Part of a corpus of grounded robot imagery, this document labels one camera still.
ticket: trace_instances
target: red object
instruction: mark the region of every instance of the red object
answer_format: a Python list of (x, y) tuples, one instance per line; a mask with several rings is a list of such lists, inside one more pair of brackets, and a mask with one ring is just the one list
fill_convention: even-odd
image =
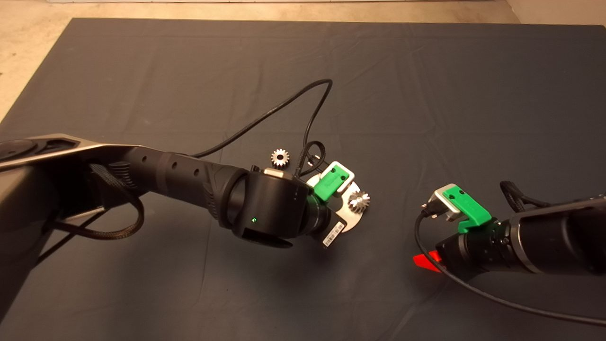
[[(442, 258), (440, 257), (440, 255), (438, 254), (437, 251), (430, 251), (429, 255), (433, 259), (435, 259), (437, 262), (442, 261)], [(420, 268), (424, 268), (424, 269), (435, 271), (435, 272), (440, 272), (440, 270), (438, 270), (435, 266), (433, 266), (433, 264), (431, 262), (429, 262), (429, 259), (427, 259), (427, 257), (425, 257), (424, 254), (414, 256), (413, 261), (415, 262), (416, 266), (418, 266)]]

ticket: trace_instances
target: barcode label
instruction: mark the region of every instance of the barcode label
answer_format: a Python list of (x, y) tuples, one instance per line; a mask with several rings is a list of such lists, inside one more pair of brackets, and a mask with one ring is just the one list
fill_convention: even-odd
[(345, 227), (345, 224), (343, 224), (339, 221), (333, 227), (333, 229), (330, 230), (330, 233), (326, 236), (326, 238), (324, 238), (324, 241), (322, 241), (322, 244), (324, 244), (324, 246), (328, 247), (330, 245), (330, 243), (332, 243), (333, 240), (335, 240), (335, 238), (339, 235), (339, 233), (341, 233), (341, 231), (343, 231), (344, 227)]

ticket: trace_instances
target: small spur gear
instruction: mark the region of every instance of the small spur gear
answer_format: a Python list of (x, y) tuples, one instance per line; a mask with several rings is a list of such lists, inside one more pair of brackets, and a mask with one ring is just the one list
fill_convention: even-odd
[(271, 153), (271, 165), (275, 169), (284, 169), (288, 167), (289, 160), (290, 155), (284, 149), (276, 149), (273, 153)]
[(370, 195), (364, 191), (353, 192), (347, 200), (347, 206), (354, 213), (363, 213), (370, 206)]

